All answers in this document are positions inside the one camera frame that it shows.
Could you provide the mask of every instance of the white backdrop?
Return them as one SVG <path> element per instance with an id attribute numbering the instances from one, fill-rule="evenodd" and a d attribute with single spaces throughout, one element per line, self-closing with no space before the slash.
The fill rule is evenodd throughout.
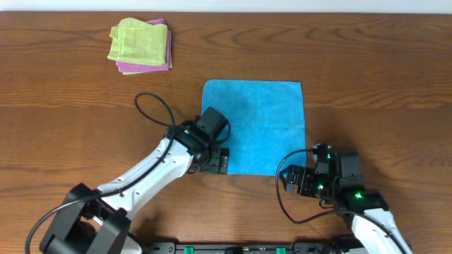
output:
<path id="1" fill-rule="evenodd" d="M 452 0 L 0 0 L 0 11 L 452 13 Z"/>

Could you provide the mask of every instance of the folded blue towel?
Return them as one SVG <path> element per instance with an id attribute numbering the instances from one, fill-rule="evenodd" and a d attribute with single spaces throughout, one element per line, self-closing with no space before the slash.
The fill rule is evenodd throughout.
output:
<path id="1" fill-rule="evenodd" d="M 303 96 L 300 82 L 209 80 L 203 91 L 203 112 L 212 107 L 231 123 L 228 174 L 274 176 L 280 160 L 304 149 Z M 219 138 L 227 136 L 227 127 Z M 306 165 L 296 154 L 289 164 Z"/>

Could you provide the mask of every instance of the cloth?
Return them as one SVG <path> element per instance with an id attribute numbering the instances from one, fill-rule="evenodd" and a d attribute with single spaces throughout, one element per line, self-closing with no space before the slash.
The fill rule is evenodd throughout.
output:
<path id="1" fill-rule="evenodd" d="M 159 18 L 157 20 L 149 20 L 146 23 L 150 25 L 158 25 L 165 24 L 165 20 L 163 18 Z M 124 63 L 117 61 L 116 66 L 118 66 L 119 72 L 122 72 L 124 75 L 138 74 L 144 72 L 152 72 L 152 71 L 168 71 L 172 68 L 172 58 L 171 58 L 171 32 L 168 31 L 167 37 L 167 48 L 166 48 L 166 62 L 161 66 L 149 66 L 142 64 L 134 64 L 134 63 Z"/>
<path id="2" fill-rule="evenodd" d="M 306 148 L 301 83 L 290 81 L 209 80 L 203 112 L 212 107 L 231 123 L 228 174 L 274 176 L 281 159 Z M 227 136 L 227 127 L 219 138 Z M 291 156 L 282 166 L 306 165 L 306 154 Z"/>
<path id="3" fill-rule="evenodd" d="M 167 34 L 166 25 L 149 25 L 135 18 L 125 18 L 110 32 L 113 42 L 108 59 L 161 66 L 166 62 Z"/>

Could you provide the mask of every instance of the green cloth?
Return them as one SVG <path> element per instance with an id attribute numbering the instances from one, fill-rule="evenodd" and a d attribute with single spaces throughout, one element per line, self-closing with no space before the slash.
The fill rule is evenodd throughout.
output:
<path id="1" fill-rule="evenodd" d="M 149 25 L 135 18 L 125 18 L 110 31 L 113 41 L 107 58 L 161 66 L 166 61 L 167 34 L 166 25 Z"/>

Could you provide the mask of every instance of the wooden table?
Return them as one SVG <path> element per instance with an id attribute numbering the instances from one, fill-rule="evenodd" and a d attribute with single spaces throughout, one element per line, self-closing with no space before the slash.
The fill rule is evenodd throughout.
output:
<path id="1" fill-rule="evenodd" d="M 122 18 L 165 18 L 174 68 L 120 75 L 107 59 Z M 0 13 L 0 253 L 77 183 L 95 188 L 154 150 L 165 128 L 135 94 L 156 92 L 177 122 L 212 78 L 303 82 L 307 145 L 353 146 L 369 188 L 416 253 L 452 249 L 452 17 L 383 14 Z M 148 100 L 146 110 L 167 120 Z M 296 218 L 317 200 L 284 194 Z M 34 253 L 49 223 L 33 241 Z M 291 242 L 347 233 L 339 217 L 292 224 L 273 177 L 195 174 L 133 221 L 144 241 Z"/>

